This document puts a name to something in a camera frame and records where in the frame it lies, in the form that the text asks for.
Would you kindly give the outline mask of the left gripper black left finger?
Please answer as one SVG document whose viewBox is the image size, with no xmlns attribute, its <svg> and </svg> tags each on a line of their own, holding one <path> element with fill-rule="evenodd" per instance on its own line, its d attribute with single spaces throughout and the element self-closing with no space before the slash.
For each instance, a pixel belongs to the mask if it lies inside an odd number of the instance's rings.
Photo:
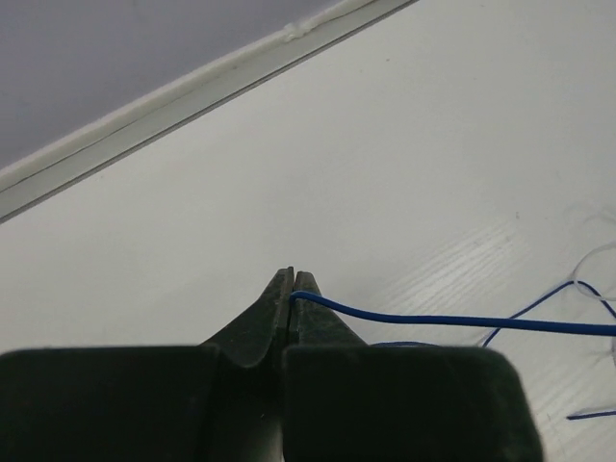
<svg viewBox="0 0 616 462">
<path fill-rule="evenodd" d="M 1 357 L 5 461 L 279 461 L 292 269 L 191 346 L 19 349 Z"/>
</svg>

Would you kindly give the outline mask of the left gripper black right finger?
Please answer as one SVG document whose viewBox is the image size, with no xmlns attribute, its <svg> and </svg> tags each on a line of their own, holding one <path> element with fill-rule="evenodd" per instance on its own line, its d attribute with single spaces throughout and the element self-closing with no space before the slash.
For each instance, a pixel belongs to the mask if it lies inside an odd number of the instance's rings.
<svg viewBox="0 0 616 462">
<path fill-rule="evenodd" d="M 476 346 L 369 346 L 330 309 L 293 305 L 282 359 L 288 461 L 540 461 L 515 368 Z"/>
</svg>

